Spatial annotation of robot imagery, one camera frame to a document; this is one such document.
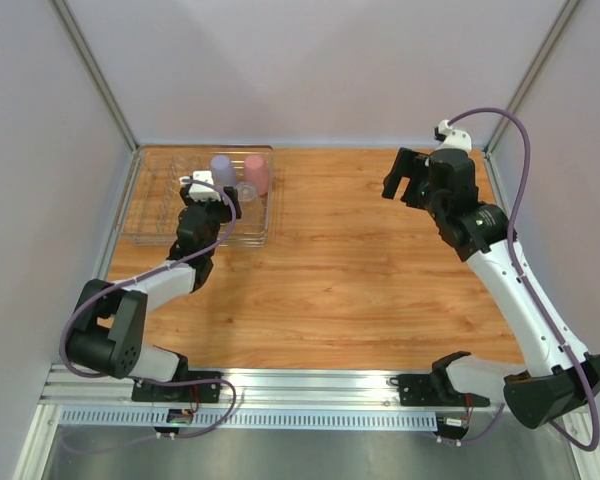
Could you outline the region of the clear glass tumbler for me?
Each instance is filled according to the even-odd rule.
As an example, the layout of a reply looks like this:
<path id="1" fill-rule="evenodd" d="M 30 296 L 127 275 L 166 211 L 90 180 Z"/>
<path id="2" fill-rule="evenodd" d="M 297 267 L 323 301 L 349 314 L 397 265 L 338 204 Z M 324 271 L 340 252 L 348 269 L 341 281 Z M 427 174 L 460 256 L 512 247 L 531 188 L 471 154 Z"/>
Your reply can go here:
<path id="1" fill-rule="evenodd" d="M 265 203 L 258 194 L 257 187 L 251 182 L 240 182 L 236 186 L 238 201 L 244 224 L 256 225 L 266 218 Z"/>

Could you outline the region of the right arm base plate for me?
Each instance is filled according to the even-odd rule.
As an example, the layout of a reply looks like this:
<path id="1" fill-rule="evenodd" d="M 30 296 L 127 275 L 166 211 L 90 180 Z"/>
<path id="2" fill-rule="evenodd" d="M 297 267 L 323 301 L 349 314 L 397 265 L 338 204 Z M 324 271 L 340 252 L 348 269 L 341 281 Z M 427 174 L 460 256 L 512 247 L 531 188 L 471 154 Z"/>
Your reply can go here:
<path id="1" fill-rule="evenodd" d="M 389 379 L 397 389 L 401 406 L 408 407 L 488 407 L 488 398 L 456 391 L 448 380 L 434 373 L 401 373 Z"/>

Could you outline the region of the pink plastic cup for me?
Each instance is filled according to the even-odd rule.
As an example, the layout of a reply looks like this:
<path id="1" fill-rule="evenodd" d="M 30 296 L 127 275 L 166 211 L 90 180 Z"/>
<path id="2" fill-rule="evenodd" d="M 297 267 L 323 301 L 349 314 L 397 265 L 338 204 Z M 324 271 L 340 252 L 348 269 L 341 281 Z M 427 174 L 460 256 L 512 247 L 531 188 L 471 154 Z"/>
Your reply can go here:
<path id="1" fill-rule="evenodd" d="M 270 170 L 266 160 L 260 155 L 249 155 L 244 159 L 243 177 L 245 182 L 249 182 L 256 187 L 260 196 L 264 196 L 269 191 Z"/>

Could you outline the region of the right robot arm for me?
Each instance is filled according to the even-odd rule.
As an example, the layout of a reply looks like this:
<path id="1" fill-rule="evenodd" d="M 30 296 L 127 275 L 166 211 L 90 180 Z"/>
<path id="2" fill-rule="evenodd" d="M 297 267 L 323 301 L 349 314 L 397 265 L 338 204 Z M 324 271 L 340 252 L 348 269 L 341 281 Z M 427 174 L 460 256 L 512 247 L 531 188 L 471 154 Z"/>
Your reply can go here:
<path id="1" fill-rule="evenodd" d="M 465 394 L 504 403 L 525 427 L 536 429 L 587 404 L 585 391 L 600 392 L 600 354 L 570 330 L 523 260 L 519 242 L 507 241 L 509 220 L 495 204 L 479 200 L 474 162 L 464 150 L 431 154 L 399 149 L 382 195 L 426 211 L 442 240 L 453 248 L 491 294 L 514 333 L 521 365 L 480 359 L 458 351 L 433 362 L 429 386 L 411 392 L 452 405 Z"/>

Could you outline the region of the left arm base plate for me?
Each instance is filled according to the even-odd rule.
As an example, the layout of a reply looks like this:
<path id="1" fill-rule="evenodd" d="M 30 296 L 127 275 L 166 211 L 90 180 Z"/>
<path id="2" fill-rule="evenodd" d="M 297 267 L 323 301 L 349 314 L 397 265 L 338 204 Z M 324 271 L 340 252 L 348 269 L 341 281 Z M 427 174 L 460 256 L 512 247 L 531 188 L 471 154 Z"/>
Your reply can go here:
<path id="1" fill-rule="evenodd" d="M 182 370 L 175 374 L 172 382 L 221 379 L 220 371 Z M 131 399 L 145 403 L 208 403 L 219 402 L 221 385 L 219 383 L 164 387 L 142 383 L 135 385 Z"/>

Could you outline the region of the purple plastic cup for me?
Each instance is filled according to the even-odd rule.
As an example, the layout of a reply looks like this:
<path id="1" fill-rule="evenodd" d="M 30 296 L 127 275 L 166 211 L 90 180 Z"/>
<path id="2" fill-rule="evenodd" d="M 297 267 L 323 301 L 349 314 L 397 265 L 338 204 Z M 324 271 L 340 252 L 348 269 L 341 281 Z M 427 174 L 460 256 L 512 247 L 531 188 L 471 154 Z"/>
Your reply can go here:
<path id="1" fill-rule="evenodd" d="M 238 184 L 236 170 L 228 156 L 214 156 L 210 162 L 210 169 L 216 185 L 235 187 Z"/>

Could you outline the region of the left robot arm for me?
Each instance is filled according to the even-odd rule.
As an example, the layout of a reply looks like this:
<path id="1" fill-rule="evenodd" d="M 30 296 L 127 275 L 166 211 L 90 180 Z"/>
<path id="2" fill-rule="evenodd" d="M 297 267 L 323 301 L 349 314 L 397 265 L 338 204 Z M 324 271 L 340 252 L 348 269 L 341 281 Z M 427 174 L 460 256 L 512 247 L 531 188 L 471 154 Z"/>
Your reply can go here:
<path id="1" fill-rule="evenodd" d="M 166 260 L 132 278 L 88 281 L 61 334 L 59 354 L 83 378 L 131 378 L 154 384 L 166 400 L 189 389 L 185 358 L 144 342 L 147 314 L 199 290 L 213 270 L 213 255 L 235 229 L 242 211 L 235 188 L 189 178 L 185 204 Z"/>

